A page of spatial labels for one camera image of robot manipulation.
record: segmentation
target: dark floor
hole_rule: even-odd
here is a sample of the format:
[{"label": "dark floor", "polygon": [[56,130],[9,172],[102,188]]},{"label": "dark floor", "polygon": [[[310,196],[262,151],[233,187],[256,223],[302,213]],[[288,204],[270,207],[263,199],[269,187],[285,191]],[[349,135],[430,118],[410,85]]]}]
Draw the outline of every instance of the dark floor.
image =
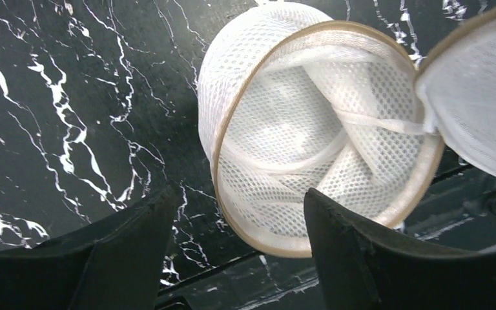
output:
[{"label": "dark floor", "polygon": [[[215,279],[236,260],[255,264],[251,268],[272,279],[270,285],[286,285],[277,292],[316,285],[312,275],[295,283],[271,278],[259,254],[231,231],[218,212],[198,141],[196,78],[202,57],[219,29],[256,2],[261,1],[0,0],[0,250],[33,247],[169,183],[181,188],[184,203],[165,259],[164,287],[185,289],[190,279],[213,269]],[[496,0],[297,2],[395,37],[415,63],[463,20],[496,5]],[[464,182],[471,194],[451,194],[451,185],[440,187],[442,180]],[[445,213],[464,208],[472,199],[467,195],[496,188],[495,178],[466,166],[451,150],[435,183],[426,201]],[[451,196],[432,200],[445,194]],[[434,207],[417,210],[406,222],[408,233],[476,250],[496,244],[496,237],[483,243],[472,238],[480,227],[475,224],[487,220],[450,214],[426,226],[423,219]],[[214,281],[207,292],[223,296],[225,280]],[[253,309],[248,305],[263,298],[229,289],[239,296],[234,307]]]}]

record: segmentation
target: white mesh bag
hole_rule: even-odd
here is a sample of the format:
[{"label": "white mesh bag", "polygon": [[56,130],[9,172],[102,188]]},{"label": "white mesh bag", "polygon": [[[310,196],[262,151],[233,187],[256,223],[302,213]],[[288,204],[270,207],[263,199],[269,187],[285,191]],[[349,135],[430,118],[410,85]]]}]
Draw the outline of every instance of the white mesh bag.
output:
[{"label": "white mesh bag", "polygon": [[310,187],[392,227],[428,188],[443,140],[496,176],[496,9],[417,72],[377,30],[307,5],[258,6],[210,45],[198,100],[225,219],[260,251],[310,257]]}]

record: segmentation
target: tan trim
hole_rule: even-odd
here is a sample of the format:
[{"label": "tan trim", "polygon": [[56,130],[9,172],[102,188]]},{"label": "tan trim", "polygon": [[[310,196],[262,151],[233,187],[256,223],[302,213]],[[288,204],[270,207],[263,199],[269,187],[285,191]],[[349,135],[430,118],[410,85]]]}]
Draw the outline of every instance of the tan trim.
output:
[{"label": "tan trim", "polygon": [[432,64],[435,59],[438,59],[447,49],[452,45],[459,42],[464,37],[470,35],[472,32],[478,30],[481,26],[491,23],[496,20],[496,7],[485,14],[478,15],[468,19],[462,26],[456,28],[452,31],[446,38],[444,38],[439,44],[437,44],[431,52],[427,55],[427,58],[423,61],[417,73],[415,81],[425,73],[425,70]]},{"label": "tan trim", "polygon": [[[216,146],[215,146],[215,149],[213,152],[214,161],[213,161],[213,167],[212,167],[212,175],[214,176],[214,190],[216,191],[216,198],[218,200],[218,205],[223,212],[223,216],[225,217],[225,220],[231,226],[233,231],[244,242],[246,242],[251,247],[254,247],[255,249],[257,249],[261,252],[275,255],[275,256],[279,256],[279,257],[309,258],[309,257],[312,257],[312,253],[310,250],[308,250],[308,251],[290,251],[290,250],[281,250],[281,249],[277,249],[274,247],[269,247],[265,244],[262,244],[258,240],[255,240],[254,238],[248,236],[246,233],[244,233],[244,231],[240,228],[240,226],[233,220],[233,218],[231,217],[231,215],[227,211],[227,208],[223,207],[224,204],[223,204],[222,198],[220,196],[219,186],[218,186],[218,178],[219,178],[218,165],[219,165],[219,159],[220,159],[220,152],[222,149],[223,139],[225,137],[225,132],[227,131],[227,127],[229,126],[229,123],[231,122],[231,118],[233,117],[233,114],[234,114],[234,112],[235,112],[235,110],[236,110],[236,108],[240,102],[240,99],[244,95],[246,88],[248,87],[248,85],[250,84],[250,82],[252,81],[252,79],[254,78],[256,73],[261,69],[262,65],[269,59],[269,57],[271,55],[273,55],[279,48],[283,47],[284,45],[286,45],[286,44],[288,44],[288,43],[290,43],[296,39],[299,39],[301,37],[309,36],[311,34],[315,34],[317,32],[326,31],[326,30],[349,31],[349,32],[354,32],[357,34],[362,34],[364,36],[371,37],[373,39],[381,41],[381,42],[385,43],[386,45],[390,46],[392,49],[397,51],[404,59],[406,59],[406,61],[408,61],[410,64],[412,63],[411,59],[409,58],[408,53],[406,52],[406,50],[404,50],[404,48],[402,46],[400,46],[398,43],[396,43],[391,37],[387,36],[386,34],[384,34],[382,32],[379,32],[378,30],[375,30],[374,28],[371,28],[371,27],[368,27],[366,25],[362,25],[359,23],[350,22],[350,21],[326,21],[323,23],[309,26],[309,27],[302,29],[298,32],[295,32],[295,33],[291,34],[289,37],[287,37],[284,40],[282,40],[281,42],[279,42],[260,60],[260,62],[254,67],[254,69],[252,70],[252,72],[250,73],[248,78],[242,83],[242,87],[240,88],[237,95],[234,97],[234,100],[233,100],[233,103],[232,103],[232,106],[230,109],[230,113],[228,115],[226,115],[222,121],[222,125],[220,126],[219,134],[218,134],[218,137],[216,140]],[[441,156],[438,155],[437,159],[436,159],[437,162],[434,163],[436,165],[436,167],[438,166],[438,163],[440,162],[440,158],[441,158]],[[436,169],[432,169],[432,172],[428,176],[429,183],[430,183],[430,180],[432,179],[432,177],[434,176],[435,170]],[[418,194],[417,196],[422,197],[424,192],[425,191],[422,191],[422,193],[420,193],[420,195]],[[418,202],[418,200],[413,203],[413,207],[416,206],[417,202]],[[398,222],[401,222],[403,219],[404,218],[398,218]]]},{"label": "tan trim", "polygon": [[382,223],[383,225],[387,227],[396,227],[400,225],[408,217],[408,215],[410,215],[413,209],[415,209],[415,207],[419,204],[421,199],[423,199],[423,196],[425,196],[427,190],[431,186],[436,171],[438,170],[440,162],[442,161],[442,153],[444,153],[445,148],[446,144],[444,143],[444,139],[440,137],[438,147],[433,153],[433,162],[431,163],[430,169],[422,182],[423,186],[419,188],[412,201],[406,206],[406,208],[403,208],[402,212],[400,212],[396,218],[392,219],[389,223]]}]

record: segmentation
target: tan bag rim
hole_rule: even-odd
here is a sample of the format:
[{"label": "tan bag rim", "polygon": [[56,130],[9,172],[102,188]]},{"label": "tan bag rim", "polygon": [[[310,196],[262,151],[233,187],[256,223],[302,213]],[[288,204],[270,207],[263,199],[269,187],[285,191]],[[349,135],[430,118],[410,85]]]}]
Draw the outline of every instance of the tan bag rim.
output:
[{"label": "tan bag rim", "polygon": [[[223,118],[222,124],[220,125],[220,130],[217,136],[216,140],[216,146],[214,148],[214,158],[213,158],[213,166],[212,166],[212,175],[214,177],[214,190],[216,193],[216,199],[218,202],[219,208],[223,212],[223,217],[227,221],[227,223],[231,226],[233,231],[248,245],[251,247],[255,248],[256,250],[259,250],[263,253],[270,254],[273,256],[278,256],[278,257],[284,257],[284,258],[310,258],[312,257],[312,252],[311,250],[303,250],[303,251],[296,251],[296,250],[286,250],[286,249],[277,249],[275,247],[270,247],[266,244],[263,244],[262,242],[259,242],[258,240],[254,239],[253,237],[249,236],[246,234],[243,229],[238,225],[238,223],[233,219],[233,217],[229,214],[229,211],[227,208],[223,207],[223,200],[220,196],[219,192],[219,186],[218,186],[218,165],[219,165],[219,159],[220,159],[220,152],[221,148],[223,145],[223,140],[225,138],[225,133],[227,132],[227,127],[229,126],[229,123],[231,122],[231,118],[233,117],[233,114],[236,111],[236,108],[240,102],[240,99],[244,95],[244,92],[246,91],[248,85],[252,81],[252,79],[255,77],[256,73],[259,71],[259,69],[262,67],[262,65],[269,59],[269,57],[274,54],[280,47],[294,41],[295,39],[299,39],[301,37],[309,36],[311,34],[321,32],[321,31],[326,31],[326,30],[341,30],[341,31],[350,31],[358,34],[362,34],[368,37],[371,37],[373,39],[379,40],[388,46],[390,46],[392,49],[397,51],[404,59],[406,59],[408,62],[412,62],[411,59],[409,58],[408,53],[402,46],[400,46],[396,41],[394,41],[391,37],[387,36],[386,34],[371,28],[369,26],[352,22],[352,21],[326,21],[322,23],[317,23],[315,25],[309,26],[307,28],[304,28],[300,31],[297,31],[287,38],[283,39],[281,42],[279,42],[276,46],[274,46],[259,62],[258,64],[254,67],[252,72],[249,74],[248,78],[242,83],[241,88],[239,89],[238,93],[235,95],[233,99],[233,103],[231,105],[231,109],[229,113]],[[423,186],[420,188],[418,193],[416,193],[414,199],[412,202],[402,211],[400,212],[396,218],[392,219],[388,227],[394,227],[398,224],[400,224],[415,208],[417,203],[422,199],[423,195],[427,191],[428,187],[430,186],[430,183],[434,177],[434,174],[436,172],[436,169],[438,168],[438,165],[440,163],[440,160],[442,158],[441,154],[444,151],[444,142],[443,140],[440,140],[440,143],[436,149],[436,153],[434,154],[434,160],[433,163],[431,164],[431,168],[429,170],[428,175],[424,179]]]}]

